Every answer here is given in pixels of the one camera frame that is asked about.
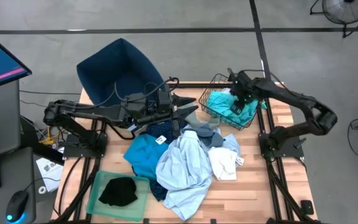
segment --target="computer mouse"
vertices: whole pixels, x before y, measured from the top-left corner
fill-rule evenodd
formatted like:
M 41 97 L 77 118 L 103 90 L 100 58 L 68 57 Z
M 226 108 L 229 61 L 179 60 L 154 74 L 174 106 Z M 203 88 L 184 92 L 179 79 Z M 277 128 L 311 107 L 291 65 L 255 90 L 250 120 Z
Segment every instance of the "computer mouse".
M 22 216 L 29 193 L 20 190 L 14 193 L 6 207 L 6 220 L 16 222 Z

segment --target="gray desk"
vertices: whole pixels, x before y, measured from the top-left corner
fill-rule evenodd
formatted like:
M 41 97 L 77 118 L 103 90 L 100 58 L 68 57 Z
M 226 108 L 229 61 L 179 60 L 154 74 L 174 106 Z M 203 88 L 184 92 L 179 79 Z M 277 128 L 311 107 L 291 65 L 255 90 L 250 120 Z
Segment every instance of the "gray desk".
M 0 86 L 0 223 L 6 223 L 6 206 L 13 193 L 24 190 L 34 180 L 32 149 L 16 150 L 20 144 L 19 82 L 14 81 Z M 34 186 L 27 191 L 29 201 L 22 223 L 35 219 Z

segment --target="electric fan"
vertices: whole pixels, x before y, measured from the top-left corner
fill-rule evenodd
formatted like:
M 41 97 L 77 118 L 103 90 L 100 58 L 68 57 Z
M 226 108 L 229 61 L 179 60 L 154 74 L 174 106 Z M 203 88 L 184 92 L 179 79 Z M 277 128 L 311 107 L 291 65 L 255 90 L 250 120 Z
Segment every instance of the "electric fan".
M 343 25 L 343 38 L 354 32 L 347 33 L 346 29 L 348 24 L 358 22 L 358 0 L 321 0 L 323 11 L 313 12 L 313 7 L 318 1 L 320 0 L 316 0 L 311 6 L 311 15 L 324 14 L 329 21 Z

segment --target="teal cloth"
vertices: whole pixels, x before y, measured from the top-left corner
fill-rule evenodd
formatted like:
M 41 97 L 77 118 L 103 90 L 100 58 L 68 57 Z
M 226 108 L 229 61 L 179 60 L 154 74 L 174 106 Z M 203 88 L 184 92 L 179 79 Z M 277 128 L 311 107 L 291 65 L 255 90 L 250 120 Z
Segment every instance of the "teal cloth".
M 241 113 L 237 115 L 230 110 L 235 100 L 237 100 L 236 96 L 221 91 L 212 91 L 208 98 L 207 107 L 244 126 L 249 121 L 252 121 L 256 107 L 258 106 L 258 101 L 254 100 L 247 104 Z

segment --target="pile of clothes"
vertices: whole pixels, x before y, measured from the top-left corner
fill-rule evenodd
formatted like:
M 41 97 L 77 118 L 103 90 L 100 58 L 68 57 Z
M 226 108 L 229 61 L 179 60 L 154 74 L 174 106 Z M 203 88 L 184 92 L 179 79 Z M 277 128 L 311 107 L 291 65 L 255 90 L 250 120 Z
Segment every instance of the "pile of clothes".
M 171 121 L 148 126 L 124 158 L 136 175 L 150 180 L 154 197 L 185 221 L 197 212 L 213 174 L 218 180 L 236 180 L 243 160 L 234 135 L 222 137 L 215 120 L 202 123 L 193 114 L 180 128 L 176 138 Z M 165 142 L 156 141 L 160 136 Z

